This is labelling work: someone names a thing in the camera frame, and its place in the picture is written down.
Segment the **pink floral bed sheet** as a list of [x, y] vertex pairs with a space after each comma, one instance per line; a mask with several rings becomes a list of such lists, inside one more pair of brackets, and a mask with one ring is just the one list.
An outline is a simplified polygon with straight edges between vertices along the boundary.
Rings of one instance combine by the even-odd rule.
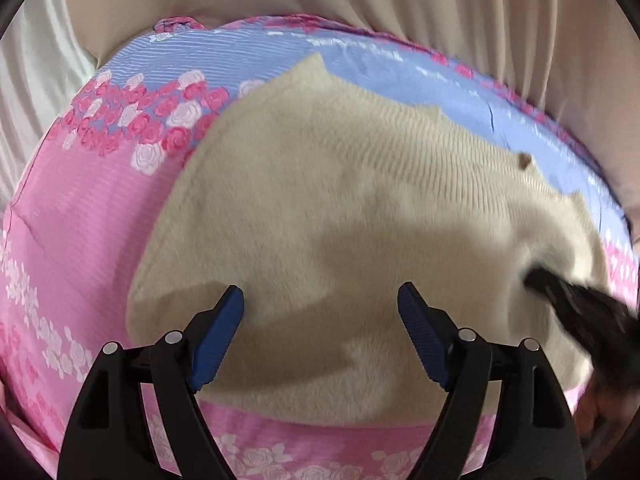
[[176, 177], [231, 102], [311, 53], [354, 84], [438, 105], [486, 140], [532, 153], [558, 190], [585, 197], [612, 291], [637, 301], [627, 222], [596, 163], [502, 84], [435, 50], [316, 16], [215, 29], [165, 18], [64, 100], [3, 215], [1, 414], [49, 476], [94, 354], [126, 338], [128, 287]]

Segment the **beige curtain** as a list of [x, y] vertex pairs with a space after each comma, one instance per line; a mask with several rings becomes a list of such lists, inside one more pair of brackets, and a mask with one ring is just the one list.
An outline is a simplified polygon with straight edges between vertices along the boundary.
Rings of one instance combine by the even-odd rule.
[[471, 65], [588, 148], [639, 222], [639, 0], [1, 0], [1, 197], [73, 93], [161, 18], [218, 26], [303, 13], [388, 32]]

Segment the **cream knit sweater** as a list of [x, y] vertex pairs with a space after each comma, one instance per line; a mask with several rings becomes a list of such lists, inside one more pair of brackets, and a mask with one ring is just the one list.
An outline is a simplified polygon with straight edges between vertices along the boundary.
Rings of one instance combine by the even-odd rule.
[[608, 284], [581, 195], [311, 55], [213, 122], [155, 222], [126, 326], [150, 344], [239, 286], [243, 321], [203, 400], [301, 424], [422, 425], [445, 395], [398, 314], [405, 282], [489, 341], [537, 339], [564, 389], [586, 381], [588, 356], [524, 288], [538, 264]]

